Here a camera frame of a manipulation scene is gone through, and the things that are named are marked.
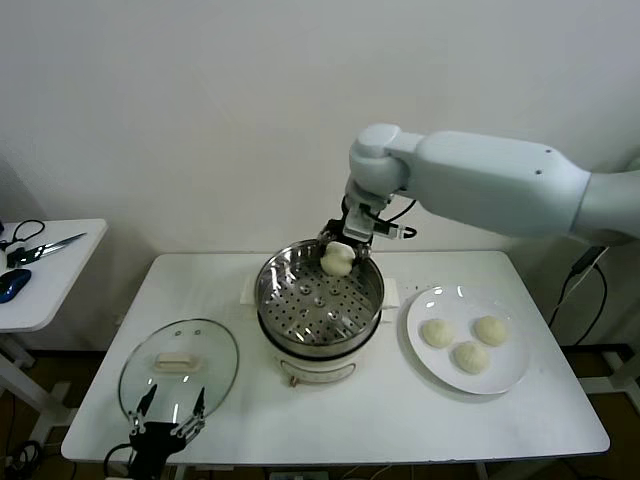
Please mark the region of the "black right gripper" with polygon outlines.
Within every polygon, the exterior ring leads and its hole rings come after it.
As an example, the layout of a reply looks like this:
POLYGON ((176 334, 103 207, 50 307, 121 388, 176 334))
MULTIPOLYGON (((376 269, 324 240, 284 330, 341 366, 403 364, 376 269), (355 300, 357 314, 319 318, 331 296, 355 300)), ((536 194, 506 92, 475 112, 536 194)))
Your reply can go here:
POLYGON ((356 263, 362 263, 371 256, 374 219, 371 207, 357 202, 349 196, 341 200, 341 217, 329 219, 318 235, 320 256, 324 256, 331 241, 350 246, 355 250, 356 263))

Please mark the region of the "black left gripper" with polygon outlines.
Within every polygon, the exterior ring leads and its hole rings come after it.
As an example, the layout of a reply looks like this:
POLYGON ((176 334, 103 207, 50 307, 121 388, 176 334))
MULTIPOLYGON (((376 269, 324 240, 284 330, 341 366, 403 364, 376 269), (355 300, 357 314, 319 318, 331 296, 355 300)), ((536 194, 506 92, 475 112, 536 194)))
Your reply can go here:
POLYGON ((178 426, 167 422, 148 422, 144 426, 156 391, 157 385, 153 384, 136 408, 127 412, 134 451, 129 476, 137 480, 159 479, 168 458, 182 450, 182 439, 193 440, 205 425, 205 388, 202 387, 191 415, 178 426))

